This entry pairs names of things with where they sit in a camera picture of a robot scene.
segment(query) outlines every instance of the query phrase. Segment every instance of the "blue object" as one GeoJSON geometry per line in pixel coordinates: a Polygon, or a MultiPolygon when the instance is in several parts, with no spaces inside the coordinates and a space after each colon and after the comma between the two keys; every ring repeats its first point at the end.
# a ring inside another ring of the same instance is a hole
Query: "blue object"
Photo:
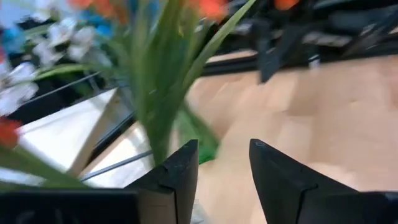
{"type": "Polygon", "coordinates": [[[5,29],[0,39],[0,43],[8,55],[23,53],[25,42],[24,32],[17,26],[5,29]]]}

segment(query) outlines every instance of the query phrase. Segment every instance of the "orange object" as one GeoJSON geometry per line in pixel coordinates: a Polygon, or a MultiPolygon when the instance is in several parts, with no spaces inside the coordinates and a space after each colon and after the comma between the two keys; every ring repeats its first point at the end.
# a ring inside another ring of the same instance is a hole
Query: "orange object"
{"type": "Polygon", "coordinates": [[[284,11],[295,6],[300,0],[274,0],[275,8],[284,11]]]}
{"type": "Polygon", "coordinates": [[[203,17],[220,21],[227,15],[225,0],[189,0],[193,8],[197,8],[203,17]]]}
{"type": "Polygon", "coordinates": [[[87,9],[93,6],[96,13],[105,18],[115,18],[120,23],[128,21],[127,7],[125,1],[112,0],[69,0],[70,4],[77,9],[87,9]]]}
{"type": "Polygon", "coordinates": [[[0,145],[14,148],[18,145],[19,135],[17,129],[21,124],[17,121],[0,117],[0,145]]]}

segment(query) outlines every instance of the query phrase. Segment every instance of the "black furniture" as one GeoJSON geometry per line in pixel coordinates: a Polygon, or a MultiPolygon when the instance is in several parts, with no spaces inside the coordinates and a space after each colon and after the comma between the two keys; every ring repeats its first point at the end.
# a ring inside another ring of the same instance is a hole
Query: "black furniture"
{"type": "MultiPolygon", "coordinates": [[[[231,1],[231,15],[245,2],[231,1]]],[[[260,81],[266,82],[281,68],[306,67],[314,60],[398,54],[398,34],[390,34],[398,26],[395,0],[301,0],[287,11],[273,2],[258,0],[218,51],[253,49],[257,54],[209,63],[205,75],[260,70],[260,81]]]]}
{"type": "Polygon", "coordinates": [[[1,192],[0,223],[189,224],[197,147],[189,141],[125,189],[1,192]]]}
{"type": "Polygon", "coordinates": [[[398,222],[398,192],[358,192],[258,139],[249,157],[268,224],[398,222]]]}

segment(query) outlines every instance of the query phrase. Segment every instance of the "green leaf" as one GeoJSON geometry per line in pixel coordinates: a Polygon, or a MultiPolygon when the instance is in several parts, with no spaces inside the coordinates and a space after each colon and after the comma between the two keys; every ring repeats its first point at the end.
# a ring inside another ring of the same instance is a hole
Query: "green leaf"
{"type": "Polygon", "coordinates": [[[236,24],[250,9],[254,2],[256,2],[256,0],[249,0],[244,6],[242,6],[206,44],[200,55],[193,62],[190,70],[187,73],[187,76],[184,79],[183,87],[185,91],[188,91],[195,79],[200,76],[207,60],[214,55],[218,47],[224,41],[225,37],[234,29],[236,24]]]}
{"type": "Polygon", "coordinates": [[[0,146],[0,167],[43,177],[49,182],[62,185],[62,187],[88,188],[76,177],[64,174],[46,164],[22,146],[17,146],[14,149],[0,146]]]}

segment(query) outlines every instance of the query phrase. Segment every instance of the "light wood floor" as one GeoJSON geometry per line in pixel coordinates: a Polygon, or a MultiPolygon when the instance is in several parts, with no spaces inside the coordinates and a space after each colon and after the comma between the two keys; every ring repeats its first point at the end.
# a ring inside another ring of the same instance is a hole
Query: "light wood floor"
{"type": "Polygon", "coordinates": [[[206,77],[191,106],[221,139],[200,166],[197,199],[212,223],[265,223],[249,167],[259,138],[358,190],[398,190],[398,57],[206,77]]]}

